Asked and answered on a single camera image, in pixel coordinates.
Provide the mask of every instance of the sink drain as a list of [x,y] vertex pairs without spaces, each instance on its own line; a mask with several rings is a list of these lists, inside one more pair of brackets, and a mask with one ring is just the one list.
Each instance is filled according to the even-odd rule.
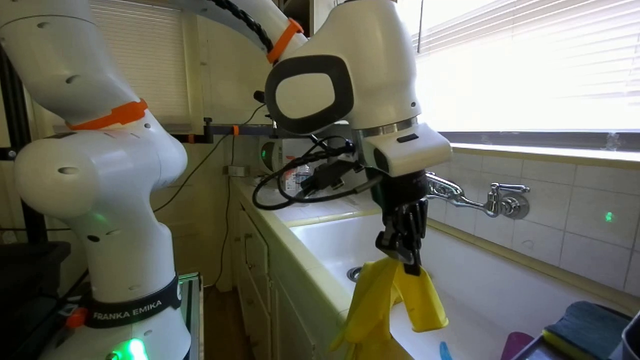
[[350,268],[347,271],[347,278],[353,282],[358,281],[358,277],[360,276],[360,271],[362,270],[362,266],[358,266],[356,268]]

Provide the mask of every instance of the yellow rubber glove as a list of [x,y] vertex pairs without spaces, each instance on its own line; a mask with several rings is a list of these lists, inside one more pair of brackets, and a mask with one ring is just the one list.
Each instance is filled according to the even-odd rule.
[[429,275],[407,275],[398,260],[365,263],[358,276],[345,326],[331,345],[349,343],[346,359],[388,359],[393,348],[389,331],[391,307],[404,299],[413,330],[441,329],[449,323]]

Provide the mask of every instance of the wooden floor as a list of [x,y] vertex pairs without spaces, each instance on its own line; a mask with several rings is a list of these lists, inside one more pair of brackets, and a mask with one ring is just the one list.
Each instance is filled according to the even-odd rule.
[[237,291],[204,289],[205,360],[253,360]]

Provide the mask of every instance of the window blinds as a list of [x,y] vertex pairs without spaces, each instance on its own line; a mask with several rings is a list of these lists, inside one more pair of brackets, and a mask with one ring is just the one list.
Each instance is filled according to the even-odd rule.
[[400,6],[423,8],[405,23],[419,30],[417,91],[435,129],[640,128],[639,0],[449,2]]
[[90,4],[125,79],[158,121],[189,123],[180,10],[119,0]]

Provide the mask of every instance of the sponge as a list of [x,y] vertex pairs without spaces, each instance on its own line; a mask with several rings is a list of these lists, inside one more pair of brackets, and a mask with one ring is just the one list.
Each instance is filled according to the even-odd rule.
[[542,332],[545,341],[574,360],[607,360],[629,320],[586,301],[574,302]]

